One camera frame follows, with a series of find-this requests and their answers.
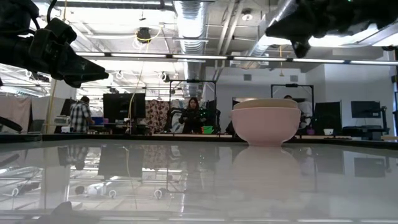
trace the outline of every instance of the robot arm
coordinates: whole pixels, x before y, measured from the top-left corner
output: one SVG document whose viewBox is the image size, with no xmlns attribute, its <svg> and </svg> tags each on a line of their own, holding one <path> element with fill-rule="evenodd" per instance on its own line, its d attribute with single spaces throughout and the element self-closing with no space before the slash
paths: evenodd
<svg viewBox="0 0 398 224">
<path fill-rule="evenodd" d="M 39 9 L 31 0 L 0 1 L 0 63 L 48 73 L 75 88 L 108 78 L 103 67 L 78 56 L 70 47 L 76 33 L 69 25 L 54 18 L 39 29 L 38 16 Z M 29 30 L 30 20 L 38 27 L 35 32 Z M 20 36 L 28 33 L 34 36 Z"/>
<path fill-rule="evenodd" d="M 382 29 L 398 17 L 395 0 L 296 0 L 293 4 L 296 11 L 268 27 L 266 35 L 290 40 L 298 58 L 306 56 L 313 36 L 349 34 L 350 27 L 365 30 L 370 24 Z"/>
</svg>

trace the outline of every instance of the small white cup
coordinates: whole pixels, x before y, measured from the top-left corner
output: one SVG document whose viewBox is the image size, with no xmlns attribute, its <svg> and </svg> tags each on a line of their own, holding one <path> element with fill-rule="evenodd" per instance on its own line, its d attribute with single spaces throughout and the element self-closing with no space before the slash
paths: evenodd
<svg viewBox="0 0 398 224">
<path fill-rule="evenodd" d="M 332 135 L 333 129 L 324 129 L 323 132 L 325 133 L 325 135 Z"/>
</svg>

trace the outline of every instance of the pink bowl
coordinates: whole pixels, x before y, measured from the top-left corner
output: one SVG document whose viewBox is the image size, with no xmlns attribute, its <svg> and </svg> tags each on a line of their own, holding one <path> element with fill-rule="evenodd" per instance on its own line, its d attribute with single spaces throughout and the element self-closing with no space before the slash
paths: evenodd
<svg viewBox="0 0 398 224">
<path fill-rule="evenodd" d="M 280 146 L 299 128 L 297 108 L 245 108 L 232 110 L 236 134 L 251 146 Z"/>
</svg>

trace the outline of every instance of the long dark hair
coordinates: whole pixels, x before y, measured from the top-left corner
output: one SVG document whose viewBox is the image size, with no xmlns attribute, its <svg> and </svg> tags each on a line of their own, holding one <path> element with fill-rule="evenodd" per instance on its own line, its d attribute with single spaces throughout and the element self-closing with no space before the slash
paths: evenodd
<svg viewBox="0 0 398 224">
<path fill-rule="evenodd" d="M 188 110 L 191 109 L 190 105 L 191 105 L 191 101 L 192 100 L 197 104 L 197 107 L 195 108 L 195 110 L 198 110 L 199 109 L 199 102 L 198 102 L 198 98 L 196 98 L 196 97 L 192 97 L 192 98 L 189 99 L 187 109 Z"/>
</svg>

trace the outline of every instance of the ductwork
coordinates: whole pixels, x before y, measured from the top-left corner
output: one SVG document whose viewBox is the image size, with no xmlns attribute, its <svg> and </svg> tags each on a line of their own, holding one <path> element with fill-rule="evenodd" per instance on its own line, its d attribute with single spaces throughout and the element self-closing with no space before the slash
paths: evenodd
<svg viewBox="0 0 398 224">
<path fill-rule="evenodd" d="M 178 35 L 182 38 L 200 39 L 205 36 L 205 22 L 208 4 L 199 1 L 175 1 L 175 11 L 178 15 Z M 183 54 L 203 54 L 205 43 L 200 40 L 182 40 L 180 42 Z M 202 63 L 184 62 L 184 74 L 187 80 L 203 80 L 205 77 Z M 197 96 L 198 88 L 203 85 L 185 85 L 188 87 L 187 95 Z"/>
<path fill-rule="evenodd" d="M 297 9 L 296 0 L 280 0 L 278 2 L 277 9 L 267 14 L 266 19 L 263 19 L 260 24 L 259 32 L 260 34 L 265 33 L 265 30 L 272 25 L 275 21 L 279 21 L 286 16 L 290 15 Z M 247 53 L 247 56 L 260 57 L 264 55 L 266 50 L 270 45 L 268 37 L 264 34 L 259 41 L 254 45 L 254 47 Z M 259 64 L 257 62 L 243 62 L 241 63 L 241 68 L 250 68 L 251 65 L 255 63 L 256 66 Z"/>
</svg>

